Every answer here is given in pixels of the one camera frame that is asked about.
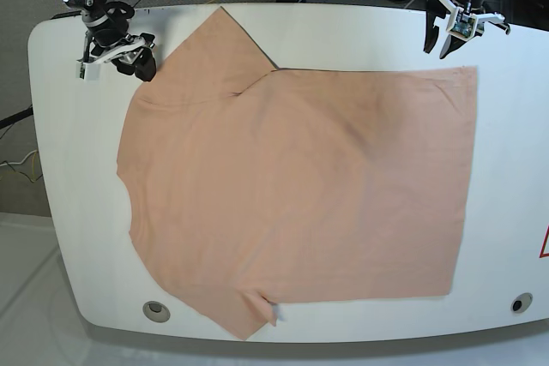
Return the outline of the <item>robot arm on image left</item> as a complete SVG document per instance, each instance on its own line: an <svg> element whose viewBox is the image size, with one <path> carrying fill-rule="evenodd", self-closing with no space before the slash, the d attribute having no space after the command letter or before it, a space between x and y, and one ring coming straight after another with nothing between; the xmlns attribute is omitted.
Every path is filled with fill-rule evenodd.
<svg viewBox="0 0 549 366"><path fill-rule="evenodd" d="M130 20L136 10L118 0L62 0L77 10L86 27L78 77L90 79L104 63L111 63L123 75L150 82L156 75L155 36L130 33Z"/></svg>

